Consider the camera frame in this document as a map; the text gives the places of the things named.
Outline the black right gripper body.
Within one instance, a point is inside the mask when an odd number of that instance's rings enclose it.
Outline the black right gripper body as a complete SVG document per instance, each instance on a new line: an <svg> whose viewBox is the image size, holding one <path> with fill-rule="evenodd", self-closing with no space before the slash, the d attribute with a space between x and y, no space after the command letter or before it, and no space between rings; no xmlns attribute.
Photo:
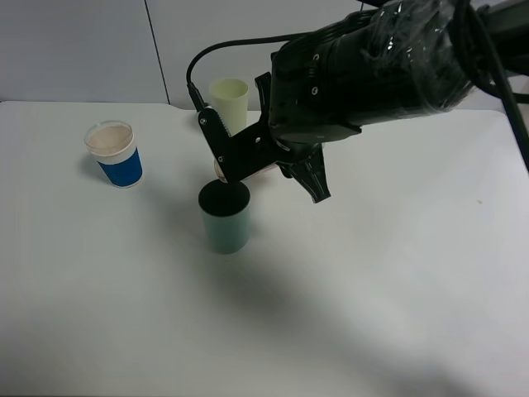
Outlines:
<svg viewBox="0 0 529 397"><path fill-rule="evenodd" d="M361 133L361 126L334 113L325 113L296 103L280 90L274 76L267 72L255 79L260 97L260 118L255 123L261 142L258 153L265 153L287 170L322 158L322 145Z"/></svg>

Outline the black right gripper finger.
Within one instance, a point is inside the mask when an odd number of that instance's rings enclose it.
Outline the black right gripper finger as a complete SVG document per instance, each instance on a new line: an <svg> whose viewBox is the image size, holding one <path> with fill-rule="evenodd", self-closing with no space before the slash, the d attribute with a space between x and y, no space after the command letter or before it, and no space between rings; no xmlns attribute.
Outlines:
<svg viewBox="0 0 529 397"><path fill-rule="evenodd" d="M283 175L295 179L311 196L314 203L331 197L327 186L323 144L304 146L294 158L280 163Z"/></svg>

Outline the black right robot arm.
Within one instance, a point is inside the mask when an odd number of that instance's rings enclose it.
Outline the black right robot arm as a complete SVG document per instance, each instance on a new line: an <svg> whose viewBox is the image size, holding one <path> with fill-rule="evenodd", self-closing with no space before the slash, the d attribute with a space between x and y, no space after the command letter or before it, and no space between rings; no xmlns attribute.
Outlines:
<svg viewBox="0 0 529 397"><path fill-rule="evenodd" d="M528 72L528 4L391 1L303 34L256 79L278 165L314 202L330 195L322 146L362 127L455 108L473 88L499 98L518 149L528 130L511 74Z"/></svg>

